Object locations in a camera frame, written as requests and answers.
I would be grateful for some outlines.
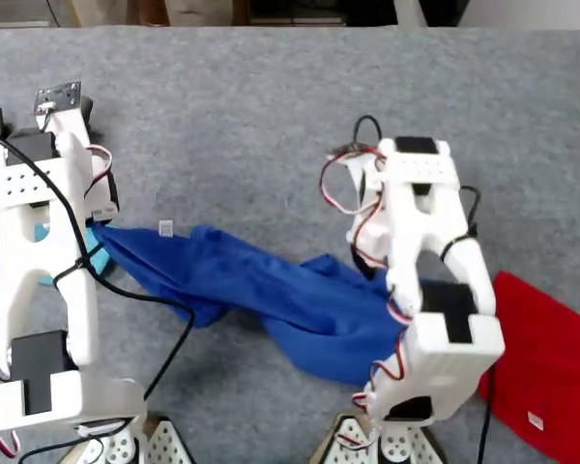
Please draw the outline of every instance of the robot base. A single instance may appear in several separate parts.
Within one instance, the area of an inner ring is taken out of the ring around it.
[[[154,430],[143,459],[138,460],[132,441],[117,434],[90,442],[74,464],[195,464],[172,422],[162,420]]]
[[[365,420],[359,415],[341,415],[309,464],[446,464],[440,447],[425,429],[390,426],[365,449],[346,448],[338,434],[359,443],[369,442]]]

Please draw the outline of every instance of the fabric tag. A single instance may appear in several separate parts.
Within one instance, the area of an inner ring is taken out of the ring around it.
[[[162,219],[159,221],[159,236],[174,237],[174,222],[172,219]]]
[[[529,418],[529,422],[532,425],[543,431],[543,420],[540,417],[536,416],[531,411],[527,412],[527,416]]]

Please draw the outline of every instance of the black cable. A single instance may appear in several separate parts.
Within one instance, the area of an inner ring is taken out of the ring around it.
[[[103,456],[103,453],[105,452],[105,445],[103,444],[103,442],[100,439],[98,439],[98,438],[96,438],[95,441],[98,442],[101,445],[101,451],[99,451],[99,455],[90,464],[96,464],[96,463],[98,463],[99,462],[99,459],[101,459],[101,456]]]
[[[485,441],[487,439],[487,431],[490,428],[490,418],[492,417],[492,405],[494,404],[494,396],[496,394],[496,364],[492,364],[488,370],[488,390],[487,390],[487,404],[485,405],[485,416],[483,417],[483,427],[481,428],[481,438],[479,440],[479,451],[477,456],[477,464],[482,464],[483,454],[485,453]]]
[[[51,117],[51,113],[53,113],[53,109],[49,108],[45,113],[45,119],[43,121],[43,127],[41,128],[41,132],[45,132],[47,126],[49,126],[49,119]]]
[[[153,390],[155,389],[155,387],[157,386],[157,384],[160,382],[161,378],[163,377],[163,375],[167,371],[168,367],[172,364],[172,361],[174,361],[174,358],[176,358],[176,355],[178,354],[179,350],[181,349],[181,347],[185,343],[185,340],[187,339],[189,333],[191,332],[191,329],[193,327],[193,322],[195,319],[195,313],[193,312],[193,309],[191,309],[188,305],[186,305],[182,302],[179,302],[177,300],[171,300],[171,299],[163,298],[163,297],[152,297],[149,295],[139,295],[136,293],[129,292],[127,290],[124,290],[120,287],[115,286],[113,283],[109,282],[107,279],[105,279],[104,277],[99,275],[97,273],[97,271],[95,270],[95,267],[90,262],[90,256],[88,256],[86,258],[86,256],[88,255],[88,250],[86,248],[86,242],[84,240],[84,237],[82,235],[81,230],[79,229],[77,219],[76,219],[75,213],[73,211],[73,207],[69,203],[69,200],[67,200],[65,195],[52,182],[52,180],[49,178],[49,176],[45,172],[43,172],[30,158],[28,158],[19,149],[17,149],[16,146],[14,146],[13,144],[11,144],[10,142],[8,142],[6,140],[2,140],[1,138],[0,138],[0,145],[3,146],[4,148],[6,148],[9,151],[10,155],[16,156],[19,160],[21,160],[24,164],[26,164],[30,169],[32,169],[32,171],[37,176],[39,176],[41,178],[41,180],[43,180],[45,182],[47,187],[56,195],[56,197],[58,198],[60,203],[62,203],[62,205],[64,206],[64,208],[67,212],[67,217],[69,218],[69,222],[71,223],[72,231],[73,231],[73,234],[75,235],[75,240],[77,241],[77,246],[79,247],[79,252],[83,258],[83,259],[80,258],[81,259],[81,261],[79,262],[80,267],[85,268],[96,282],[98,282],[100,285],[102,285],[103,287],[105,287],[109,291],[116,293],[122,297],[130,298],[132,300],[138,300],[141,302],[150,302],[150,303],[158,303],[158,304],[162,304],[162,305],[177,306],[181,309],[184,309],[189,314],[187,326],[183,330],[183,333],[178,338],[176,344],[174,345],[174,348],[172,348],[172,351],[170,352],[170,354],[166,358],[165,362],[163,363],[163,365],[159,369],[159,372],[157,373],[157,375],[153,379],[151,385],[148,387],[148,389],[146,389],[146,392],[144,394],[144,399],[148,399],[148,397],[151,395],[151,393],[153,392]],[[117,430],[115,432],[110,432],[110,434],[106,435],[106,436],[114,435],[114,434],[124,430],[131,422],[131,419],[123,419],[123,421],[125,421],[125,424],[120,428],[120,430]],[[32,456],[32,455],[40,454],[40,453],[46,452],[46,451],[59,450],[62,448],[79,445],[80,443],[88,442],[90,440],[93,440],[94,438],[104,438],[104,436],[105,435],[102,435],[99,437],[90,437],[90,438],[83,438],[83,439],[79,439],[79,440],[72,440],[72,441],[66,442],[64,444],[51,445],[49,447],[44,447],[41,449],[34,449],[34,450],[29,451],[28,453],[24,454],[22,456],[22,458],[19,460],[19,464],[22,464],[27,457]]]
[[[380,142],[383,139],[383,131],[380,128],[380,123],[371,114],[364,114],[355,123],[355,128],[352,131],[353,143],[357,143],[359,141],[358,140],[359,139],[359,129],[361,128],[361,124],[363,123],[363,121],[370,121],[374,125],[374,129],[376,129],[376,134],[378,135],[378,141]]]
[[[51,14],[52,19],[56,23],[56,27],[62,27],[60,25],[60,22],[58,22],[58,17],[56,16],[56,13],[54,12],[53,7],[51,6],[51,2],[49,0],[45,0],[45,3],[47,4],[47,9],[49,10],[49,13]]]
[[[88,443],[92,440],[100,440],[101,438],[111,437],[111,436],[116,435],[117,433],[120,433],[123,430],[125,430],[129,426],[129,424],[131,423],[132,418],[119,418],[119,419],[117,419],[117,421],[123,421],[123,424],[120,427],[115,428],[114,430],[110,430],[109,432],[105,432],[105,433],[102,433],[100,435],[95,435],[94,437],[82,437],[82,438],[78,438],[76,440],[70,440],[68,442],[58,443],[55,445],[48,445],[46,447],[37,448],[37,449],[33,449],[31,451],[28,451],[25,454],[22,454],[22,456],[17,461],[17,464],[24,464],[24,462],[26,462],[26,460],[28,460],[28,458],[33,457],[33,456],[37,456],[39,454],[43,454],[45,452],[62,450],[64,448],[70,448],[70,447],[76,447],[77,445],[81,445],[82,443]]]
[[[473,206],[471,207],[471,210],[466,216],[468,230],[464,235],[455,237],[453,240],[451,240],[448,244],[445,245],[440,255],[440,260],[443,262],[445,262],[445,258],[447,257],[447,253],[449,253],[451,247],[453,247],[458,242],[462,242],[463,240],[466,239],[476,239],[479,234],[479,232],[477,231],[477,223],[475,222],[475,214],[477,213],[477,208],[479,207],[479,202],[481,201],[481,190],[479,190],[477,187],[472,186],[462,186],[460,189],[473,192],[475,194],[475,201],[473,202]]]
[[[475,214],[477,213],[477,208],[479,207],[479,203],[481,201],[481,190],[477,187],[473,186],[462,186],[460,189],[468,190],[475,194],[475,201],[473,202],[473,206],[471,207],[471,211],[468,212],[468,216],[466,221],[470,224],[475,222]]]

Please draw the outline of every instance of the gray carpet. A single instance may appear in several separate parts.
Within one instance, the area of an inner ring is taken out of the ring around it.
[[[0,32],[0,105],[18,126],[32,125],[38,87],[73,79],[115,154],[120,225],[172,218],[187,234],[210,223],[294,260],[348,260],[348,218],[319,198],[317,176],[323,152],[369,111],[387,134],[448,140],[463,182],[483,190],[490,271],[580,312],[580,33]],[[348,179],[335,186],[352,198]],[[429,275],[437,265],[421,263]],[[120,270],[111,278],[137,289]],[[99,300],[103,364],[146,384],[181,323],[104,290]],[[57,294],[38,292],[30,329],[64,323]],[[199,463],[305,463],[352,391],[300,372],[257,321],[232,314],[192,335],[150,406],[171,415]],[[449,462],[475,462],[482,413],[473,399],[433,426]],[[29,449],[65,434],[22,437]],[[549,461],[496,421],[485,463],[504,462]]]

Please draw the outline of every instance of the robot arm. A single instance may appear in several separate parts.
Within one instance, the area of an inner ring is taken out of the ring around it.
[[[408,326],[395,353],[372,365],[371,381],[356,399],[378,429],[447,419],[505,350],[449,145],[385,138],[377,151],[339,162],[351,173],[360,206],[382,200],[373,210],[358,209],[347,239],[364,266],[386,268],[390,313]],[[456,283],[420,281],[424,249],[442,257]]]
[[[144,389],[96,369],[94,280],[81,267],[65,273],[82,257],[73,225],[85,237],[89,218],[108,220],[118,211],[108,160],[90,145],[81,100],[79,82],[41,90],[35,111],[42,131],[9,139],[62,192],[74,218],[44,180],[0,145],[0,371],[9,378],[0,384],[0,430],[43,424],[102,433],[115,430],[117,420],[130,420],[135,430],[146,419]],[[40,224],[48,231],[38,240]],[[68,329],[27,333],[29,303],[45,276],[66,304]]]

